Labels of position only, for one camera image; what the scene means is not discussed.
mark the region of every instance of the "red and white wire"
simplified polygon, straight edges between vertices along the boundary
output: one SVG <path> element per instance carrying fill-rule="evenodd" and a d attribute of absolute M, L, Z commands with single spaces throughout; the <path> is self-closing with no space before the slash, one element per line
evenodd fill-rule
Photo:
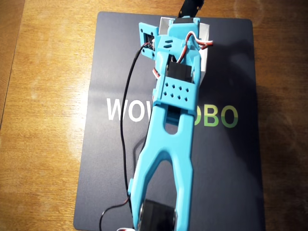
<path fill-rule="evenodd" d="M 117 231 L 135 231 L 134 229 L 130 229 L 130 228 L 120 228 Z"/>
<path fill-rule="evenodd" d="M 202 41 L 200 39 L 197 38 L 196 34 L 193 32 L 193 31 L 190 31 L 188 32 L 187 36 L 186 36 L 186 39 L 185 39 L 185 46 L 184 46 L 184 49 L 177 61 L 177 63 L 181 63 L 183 58 L 184 58 L 184 55 L 187 51 L 187 42 L 190 38 L 190 36 L 193 35 L 194 36 L 194 39 L 196 40 L 196 42 L 201 46 L 201 49 L 204 50 L 205 48 L 207 48 L 208 46 L 212 46 L 213 45 L 213 41 Z"/>
<path fill-rule="evenodd" d="M 157 71 L 155 68 L 153 68 L 153 71 L 152 71 L 152 72 L 153 72 L 153 74 L 154 74 L 156 80 L 158 80 L 159 77 L 160 77 L 160 74 L 158 73 L 158 71 Z"/>

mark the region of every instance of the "green lettering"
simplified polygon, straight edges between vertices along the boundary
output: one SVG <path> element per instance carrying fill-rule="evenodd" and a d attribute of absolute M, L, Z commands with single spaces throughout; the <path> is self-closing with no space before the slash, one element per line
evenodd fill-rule
<path fill-rule="evenodd" d="M 234 119 L 233 119 L 233 122 L 231 124 L 228 124 L 226 122 L 226 118 L 225 118 L 225 115 L 226 115 L 226 111 L 227 110 L 232 110 L 233 111 L 233 115 L 234 115 Z M 237 122 L 239 121 L 239 116 L 237 114 L 237 110 L 235 109 L 235 107 L 233 106 L 225 106 L 223 109 L 222 109 L 222 112 L 221 112 L 221 121 L 223 123 L 224 126 L 226 126 L 227 128 L 233 128 L 237 125 Z"/>
<path fill-rule="evenodd" d="M 197 106 L 197 118 L 194 122 L 194 125 L 196 126 L 197 124 L 199 124 L 201 121 L 201 110 L 200 110 L 200 107 Z"/>
<path fill-rule="evenodd" d="M 209 108 L 213 108 L 214 112 L 213 113 L 209 113 L 208 109 Z M 215 105 L 211 105 L 211 104 L 204 104 L 204 126 L 207 127 L 215 127 L 218 125 L 218 117 L 216 116 L 216 114 L 218 113 L 218 108 Z M 214 122 L 213 123 L 209 123 L 208 122 L 208 118 L 214 118 Z"/>

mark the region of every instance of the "white lettering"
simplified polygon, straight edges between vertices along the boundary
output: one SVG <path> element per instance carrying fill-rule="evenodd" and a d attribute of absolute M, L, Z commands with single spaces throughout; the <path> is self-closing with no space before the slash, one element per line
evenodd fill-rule
<path fill-rule="evenodd" d="M 125 100 L 125 104 L 124 104 L 124 112 L 123 112 L 123 118 L 125 115 L 125 111 L 126 111 L 126 107 L 127 107 L 127 100 Z M 120 114 L 121 114 L 121 107 L 120 107 L 120 100 L 119 99 L 115 99 L 115 104 L 111 113 L 111 101 L 110 98 L 107 98 L 107 109 L 108 109 L 108 119 L 109 120 L 113 120 L 115 117 L 115 112 L 117 110 L 118 115 L 119 115 L 119 120 L 120 120 Z"/>
<path fill-rule="evenodd" d="M 146 107 L 148 109 L 148 117 L 149 117 L 149 121 L 150 121 L 150 117 L 151 117 L 151 104 L 150 104 L 150 101 L 146 102 Z"/>
<path fill-rule="evenodd" d="M 136 104 L 138 104 L 140 106 L 140 109 L 141 109 L 140 116 L 138 118 L 135 118 L 133 116 L 133 107 Z M 134 122 L 141 121 L 144 117 L 144 105 L 143 105 L 143 103 L 139 100 L 134 100 L 133 102 L 131 102 L 131 104 L 129 105 L 129 108 L 128 108 L 128 115 L 129 115 L 130 119 Z"/>

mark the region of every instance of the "black cable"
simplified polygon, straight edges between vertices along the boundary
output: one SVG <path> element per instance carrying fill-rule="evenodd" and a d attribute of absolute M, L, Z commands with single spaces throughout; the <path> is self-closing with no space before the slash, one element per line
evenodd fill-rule
<path fill-rule="evenodd" d="M 127 202 L 129 201 L 129 198 L 130 198 L 130 196 L 127 197 L 127 199 L 125 200 L 124 203 L 122 203 L 122 204 L 120 204 L 120 205 L 111 206 L 111 207 L 107 208 L 105 211 L 103 211 L 103 213 L 102 213 L 102 215 L 101 215 L 101 218 L 100 218 L 100 231 L 102 231 L 102 219 L 103 219 L 104 214 L 105 214 L 108 210 L 110 210 L 110 209 L 119 208 L 119 207 L 122 207 L 122 206 L 126 205 Z"/>
<path fill-rule="evenodd" d="M 129 82 L 130 82 L 130 78 L 131 78 L 131 74 L 133 72 L 133 69 L 135 67 L 136 61 L 142 51 L 142 49 L 145 46 L 148 46 L 149 43 L 144 43 L 139 50 L 137 51 L 135 58 L 133 60 L 133 63 L 130 67 L 130 71 L 128 74 L 128 78 L 126 81 L 126 86 L 125 86 L 125 90 L 124 90 L 124 95 L 123 95 L 123 101 L 122 101 L 122 106 L 121 106 L 121 117 L 120 117 L 120 132 L 121 132 L 121 141 L 122 141 L 122 148 L 123 148 L 123 167 L 124 167 L 124 180 L 125 180 L 125 188 L 126 188 L 126 192 L 128 192 L 128 180 L 127 180 L 127 170 L 126 170 L 126 150 L 125 150 L 125 142 L 124 142 L 124 135 L 123 135 L 123 114 L 124 114 L 124 105 L 125 105 L 125 100 L 126 100 L 126 95 L 127 95 L 127 91 L 128 91 L 128 86 L 129 86 Z"/>
<path fill-rule="evenodd" d="M 142 49 L 146 46 L 150 45 L 150 43 L 144 43 L 140 48 L 139 50 L 137 51 L 136 55 L 135 55 L 135 58 L 133 60 L 133 63 L 130 67 L 130 71 L 129 71 L 129 74 L 128 74 L 128 78 L 127 78 L 127 81 L 126 81 L 126 86 L 125 86 L 125 90 L 124 90 L 124 95 L 123 95 L 123 101 L 122 101 L 122 106 L 121 106 L 121 117 L 120 117 L 120 133 L 121 133 L 121 141 L 122 141 L 122 148 L 123 148 L 123 166 L 124 166 L 124 180 L 125 180 L 125 188 L 126 188 L 126 193 L 128 195 L 128 181 L 127 181 L 127 170 L 126 170 L 126 150 L 125 150 L 125 142 L 124 142 L 124 135 L 123 135 L 123 114 L 124 114 L 124 105 L 125 105 L 125 100 L 126 100 L 126 95 L 127 95 L 127 91 L 128 91 L 128 86 L 129 86 L 129 82 L 130 82 L 130 78 L 131 78 L 131 74 L 133 72 L 133 69 L 135 67 L 135 64 L 136 64 L 136 61 L 142 51 Z M 110 209 L 113 209 L 113 208 L 118 208 L 118 207 L 122 207 L 124 205 L 127 204 L 127 202 L 129 202 L 129 208 L 130 208 L 130 212 L 131 212 L 131 203 L 130 203 L 130 195 L 128 195 L 126 201 L 123 203 L 123 204 L 120 204 L 120 205 L 114 205 L 114 206 L 111 206 L 109 208 L 107 208 L 105 211 L 103 211 L 102 215 L 101 215 L 101 218 L 100 218 L 100 231 L 102 231 L 102 219 L 103 219 L 103 216 L 104 214 L 110 210 Z"/>

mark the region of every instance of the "wooden surface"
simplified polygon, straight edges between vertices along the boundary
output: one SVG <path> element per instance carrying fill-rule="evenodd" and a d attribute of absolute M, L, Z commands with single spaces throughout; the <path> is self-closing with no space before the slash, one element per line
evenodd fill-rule
<path fill-rule="evenodd" d="M 1 231 L 73 230 L 97 13 L 176 15 L 182 2 L 26 0 L 0 131 Z M 306 1 L 208 0 L 199 16 L 253 21 L 267 230 L 307 231 Z"/>
<path fill-rule="evenodd" d="M 0 124 L 25 0 L 0 0 Z"/>

